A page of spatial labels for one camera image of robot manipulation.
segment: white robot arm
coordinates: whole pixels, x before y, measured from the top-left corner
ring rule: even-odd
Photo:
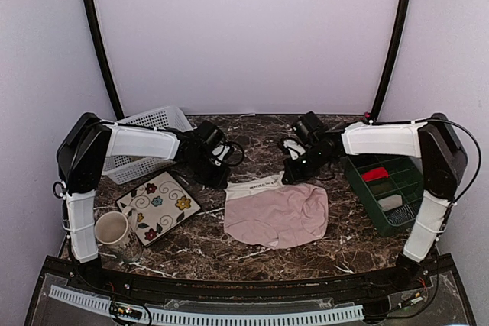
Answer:
[[[423,201],[411,235],[397,258],[397,278],[393,282],[398,288],[409,283],[443,232],[467,166],[465,149],[452,126],[443,121],[447,121],[446,116],[434,114],[427,121],[375,124],[366,120],[327,130],[310,112],[292,125],[305,153],[298,155],[297,149],[287,152],[290,148],[283,143],[283,150],[291,155],[284,161],[283,183],[316,176],[321,166],[343,155],[392,154],[421,159]]]
[[[231,150],[224,134],[208,121],[194,131],[182,133],[124,126],[101,121],[94,114],[84,114],[57,152],[62,179],[59,185],[64,199],[63,222],[70,233],[74,257],[81,263],[98,257],[93,201],[106,157],[158,157],[184,162],[193,170],[197,181],[222,188],[229,174],[224,160]]]

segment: marble countertop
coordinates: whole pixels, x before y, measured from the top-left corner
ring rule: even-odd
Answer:
[[[290,124],[297,116],[189,117],[194,124],[204,119],[217,124],[229,140],[239,142],[245,149],[246,158],[239,167],[232,169],[229,182],[247,182],[283,170],[285,156],[277,143],[282,137],[293,136]],[[333,127],[343,121],[357,121],[359,117],[322,116],[321,119]],[[103,266],[144,275],[218,281],[311,279],[394,266],[408,233],[381,237],[341,168],[333,165],[332,170],[335,178],[331,181],[308,181],[324,187],[329,197],[329,223],[321,240],[288,250],[240,243],[224,233],[224,191],[179,179],[202,211],[145,248],[136,263],[123,264],[100,247]],[[158,174],[152,173],[120,186],[103,177],[96,196],[96,219],[108,211],[118,210],[116,199]],[[61,257],[67,258],[66,248]]]

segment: red object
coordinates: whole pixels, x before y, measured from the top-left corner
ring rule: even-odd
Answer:
[[[144,238],[146,238],[146,240],[153,240],[157,235],[158,233],[155,232],[153,228],[150,228],[148,232],[144,232]]]
[[[389,177],[389,173],[383,167],[373,169],[372,171],[368,171],[361,175],[361,178],[365,182],[374,181],[376,179],[386,179],[387,177]]]

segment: green plastic tray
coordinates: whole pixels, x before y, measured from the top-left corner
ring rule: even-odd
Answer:
[[[361,154],[342,160],[345,175],[360,198],[374,226],[383,237],[411,228],[423,200],[423,175],[414,162],[405,156]],[[361,175],[383,167],[389,178],[365,182]],[[383,211],[377,200],[401,195],[403,206]]]

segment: white backdrop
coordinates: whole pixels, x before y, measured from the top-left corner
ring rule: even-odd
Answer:
[[[96,0],[96,6],[127,115],[163,105],[188,114],[361,114],[377,91],[397,1]]]

